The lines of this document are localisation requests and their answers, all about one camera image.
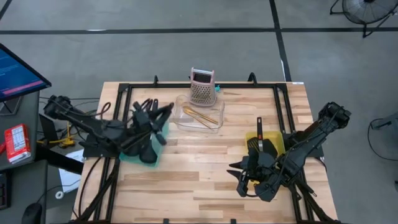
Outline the black keyboard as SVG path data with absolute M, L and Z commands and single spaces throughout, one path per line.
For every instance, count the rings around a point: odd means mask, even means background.
M 7 172 L 0 173 L 0 210 L 10 206 L 10 180 Z

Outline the black computer monitor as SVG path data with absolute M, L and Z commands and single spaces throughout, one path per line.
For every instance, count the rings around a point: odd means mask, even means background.
M 50 81 L 0 43 L 0 102 L 51 86 Z

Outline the black floor fan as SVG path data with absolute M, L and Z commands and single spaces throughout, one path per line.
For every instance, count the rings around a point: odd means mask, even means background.
M 398 12 L 398 0 L 336 0 L 330 7 L 330 15 L 344 15 L 354 24 L 362 25 L 362 38 L 371 35 L 368 25 L 378 22 L 380 28 Z

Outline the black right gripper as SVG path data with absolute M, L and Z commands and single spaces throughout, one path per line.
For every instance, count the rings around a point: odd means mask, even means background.
M 271 202 L 280 186 L 277 170 L 272 167 L 275 159 L 267 153 L 258 152 L 255 156 L 244 156 L 242 161 L 229 164 L 235 169 L 238 180 L 238 194 L 241 197 L 259 197 L 265 202 Z M 254 184 L 254 194 L 248 193 L 249 181 Z

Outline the black computer mouse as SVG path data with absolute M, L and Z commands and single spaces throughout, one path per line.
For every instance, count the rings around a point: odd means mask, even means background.
M 21 224 L 41 224 L 42 206 L 40 203 L 28 205 L 21 218 Z

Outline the red cardboard box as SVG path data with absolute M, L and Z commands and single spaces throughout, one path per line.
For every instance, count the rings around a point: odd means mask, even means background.
M 7 159 L 11 164 L 23 161 L 31 156 L 27 127 L 19 124 L 4 132 Z

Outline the gold cutlery utensil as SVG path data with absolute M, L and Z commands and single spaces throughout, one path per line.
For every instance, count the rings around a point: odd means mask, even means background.
M 199 123 L 201 123 L 202 125 L 204 125 L 205 127 L 207 127 L 208 129 L 211 129 L 211 126 L 208 124 L 208 123 L 206 123 L 207 122 L 207 120 L 205 120 L 205 119 L 203 119 L 203 118 L 201 118 L 201 117 L 199 117 L 199 116 L 197 116 L 197 115 L 189 115 L 189 116 L 191 116 L 192 118 L 194 118 L 195 120 L 197 120 Z
M 208 128 L 209 128 L 209 126 L 204 121 L 202 121 L 200 118 L 203 118 L 204 120 L 209 121 L 209 122 L 211 122 L 213 124 L 218 124 L 218 122 L 216 120 L 212 119 L 211 117 L 209 117 L 207 115 L 204 115 L 204 114 L 201 114 L 199 112 L 196 112 L 194 110 L 191 110 L 190 108 L 184 108 L 183 111 L 184 111 L 185 114 L 187 114 L 187 115 L 191 116 L 192 118 L 196 119 L 198 122 L 200 122 L 201 124 L 205 125 Z
M 213 119 L 213 118 L 211 118 L 211 117 L 209 117 L 209 116 L 207 116 L 207 115 L 205 115 L 203 113 L 199 113 L 199 112 L 193 110 L 189 106 L 183 106 L 183 111 L 184 111 L 185 114 L 188 114 L 188 115 L 193 115 L 194 114 L 194 115 L 197 115 L 197 116 L 199 116 L 199 117 L 201 117 L 201 118 L 203 118 L 203 119 L 205 119 L 205 120 L 207 120 L 207 121 L 209 121 L 209 122 L 211 122 L 213 124 L 218 124 L 217 120 L 215 120 L 215 119 Z

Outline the yellow translucent plastic bin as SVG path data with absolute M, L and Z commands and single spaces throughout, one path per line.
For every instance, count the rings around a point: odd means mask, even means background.
M 285 153 L 284 143 L 282 134 L 279 131 L 264 131 L 263 132 L 263 152 L 270 154 L 274 159 L 275 163 L 272 167 L 277 170 L 279 175 L 280 169 L 278 159 Z M 246 134 L 246 141 L 250 138 L 257 137 L 257 133 L 251 132 Z

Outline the white paper sheet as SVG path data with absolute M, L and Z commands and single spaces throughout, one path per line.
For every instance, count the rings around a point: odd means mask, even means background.
M 83 157 L 83 149 L 79 151 L 74 151 L 70 152 L 66 155 L 68 158 L 74 159 L 79 162 L 84 162 L 84 157 Z M 79 187 L 80 185 L 80 179 L 81 175 L 80 174 L 75 174 L 69 171 L 66 171 L 65 169 L 58 169 L 59 174 L 60 174 L 60 180 L 62 183 L 62 191 L 63 193 L 69 193 L 72 190 L 75 190 Z

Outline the grey metal stand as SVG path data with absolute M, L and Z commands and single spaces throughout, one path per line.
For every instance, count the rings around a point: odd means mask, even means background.
M 374 130 L 381 129 L 384 126 L 392 126 L 393 130 L 398 133 L 398 112 L 371 121 L 371 128 Z

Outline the black metal table frame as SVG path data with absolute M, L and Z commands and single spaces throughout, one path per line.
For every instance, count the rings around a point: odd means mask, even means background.
M 89 224 L 319 223 L 308 202 L 287 188 L 263 202 L 242 198 L 228 165 L 246 150 L 245 135 L 261 117 L 267 131 L 295 131 L 313 119 L 305 86 L 292 82 L 220 83 L 223 125 L 217 133 L 183 131 L 171 121 L 155 168 L 122 162 Z

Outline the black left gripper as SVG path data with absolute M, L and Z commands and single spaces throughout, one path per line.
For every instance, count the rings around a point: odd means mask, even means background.
M 146 134 L 154 133 L 158 142 L 163 146 L 166 145 L 167 141 L 161 134 L 162 128 L 169 119 L 173 107 L 174 103 L 169 103 L 166 106 L 154 109 L 154 111 L 145 111 L 144 108 L 142 108 L 147 117 L 145 125 Z

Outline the pink metal box grater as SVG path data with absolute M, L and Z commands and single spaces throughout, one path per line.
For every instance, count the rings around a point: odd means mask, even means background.
M 215 71 L 192 67 L 190 102 L 197 106 L 213 106 L 216 102 Z

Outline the black long-slot spatula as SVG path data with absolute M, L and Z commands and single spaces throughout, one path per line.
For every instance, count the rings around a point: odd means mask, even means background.
M 258 154 L 259 152 L 259 145 L 258 145 L 258 138 L 257 137 L 253 137 L 250 138 L 246 141 L 246 145 L 248 148 L 248 154 L 250 156 L 255 156 Z

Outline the dark grey desk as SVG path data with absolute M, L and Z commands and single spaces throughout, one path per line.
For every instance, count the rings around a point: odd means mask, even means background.
M 6 129 L 25 124 L 29 141 L 37 139 L 39 118 L 39 92 L 30 93 L 21 99 L 21 104 L 15 115 L 0 116 L 0 144 L 4 142 Z M 45 224 L 47 170 L 46 160 L 36 160 L 36 147 L 31 145 L 32 155 L 20 163 L 9 163 L 6 153 L 0 154 L 0 173 L 10 172 L 11 206 L 0 210 L 0 224 L 21 224 L 26 208 L 32 203 L 39 203 L 42 213 L 39 224 Z

